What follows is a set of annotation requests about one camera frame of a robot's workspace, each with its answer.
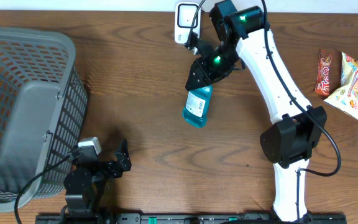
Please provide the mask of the wet wipes packet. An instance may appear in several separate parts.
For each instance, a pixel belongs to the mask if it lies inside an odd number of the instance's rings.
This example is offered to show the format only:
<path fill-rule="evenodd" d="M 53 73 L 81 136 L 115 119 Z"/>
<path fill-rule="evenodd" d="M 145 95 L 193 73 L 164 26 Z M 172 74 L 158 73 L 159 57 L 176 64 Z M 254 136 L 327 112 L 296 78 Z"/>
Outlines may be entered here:
<path fill-rule="evenodd" d="M 324 102 L 358 120 L 358 60 L 344 52 L 341 56 L 341 86 Z"/>

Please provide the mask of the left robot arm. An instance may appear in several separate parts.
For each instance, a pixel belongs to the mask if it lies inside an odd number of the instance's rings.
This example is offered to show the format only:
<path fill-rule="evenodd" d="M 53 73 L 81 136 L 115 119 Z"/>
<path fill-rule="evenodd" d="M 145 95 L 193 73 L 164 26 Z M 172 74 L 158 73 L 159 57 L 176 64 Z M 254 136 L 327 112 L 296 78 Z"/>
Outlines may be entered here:
<path fill-rule="evenodd" d="M 70 154 L 76 169 L 64 180 L 67 204 L 60 212 L 60 223 L 114 223 L 109 209 L 100 208 L 100 201 L 113 179 L 131 170 L 127 140 L 114 151 L 116 159 L 101 161 L 101 145 L 97 137 L 78 142 Z"/>

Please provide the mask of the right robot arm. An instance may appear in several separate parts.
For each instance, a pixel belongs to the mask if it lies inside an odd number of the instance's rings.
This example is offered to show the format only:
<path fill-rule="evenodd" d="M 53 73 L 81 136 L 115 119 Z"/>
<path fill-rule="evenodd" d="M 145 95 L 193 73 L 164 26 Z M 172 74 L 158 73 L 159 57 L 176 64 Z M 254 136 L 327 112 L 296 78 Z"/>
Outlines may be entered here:
<path fill-rule="evenodd" d="M 275 47 L 264 6 L 240 11 L 232 1 L 221 1 L 209 18 L 221 43 L 214 49 L 195 32 L 189 34 L 186 48 L 201 55 L 185 84 L 189 97 L 228 77 L 238 60 L 249 69 L 272 124 L 260 135 L 260 144 L 275 173 L 274 213 L 283 222 L 300 221 L 307 213 L 305 171 L 323 133 L 326 112 L 313 107 L 293 81 Z"/>

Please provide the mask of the orange Top snack bar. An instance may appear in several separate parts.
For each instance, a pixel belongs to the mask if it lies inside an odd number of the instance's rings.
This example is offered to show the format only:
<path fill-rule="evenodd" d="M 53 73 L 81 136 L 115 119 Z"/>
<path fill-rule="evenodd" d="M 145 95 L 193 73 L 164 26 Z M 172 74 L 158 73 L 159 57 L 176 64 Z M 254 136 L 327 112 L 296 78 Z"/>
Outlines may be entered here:
<path fill-rule="evenodd" d="M 330 95 L 329 73 L 330 73 L 330 67 L 332 62 L 333 62 L 333 55 L 327 53 L 325 50 L 320 50 L 318 73 L 317 73 L 316 83 L 314 88 L 314 92 L 319 95 L 323 95 L 323 96 Z"/>

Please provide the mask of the blue Listerine mouthwash bottle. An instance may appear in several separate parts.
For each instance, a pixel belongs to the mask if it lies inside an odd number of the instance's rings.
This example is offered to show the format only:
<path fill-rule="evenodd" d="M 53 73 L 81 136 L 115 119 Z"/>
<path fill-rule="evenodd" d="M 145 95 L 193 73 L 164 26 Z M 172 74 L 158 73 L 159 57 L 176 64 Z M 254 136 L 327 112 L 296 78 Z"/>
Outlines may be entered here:
<path fill-rule="evenodd" d="M 187 123 L 196 128 L 202 128 L 206 125 L 212 93 L 212 85 L 188 92 L 186 104 L 182 111 L 182 116 Z"/>

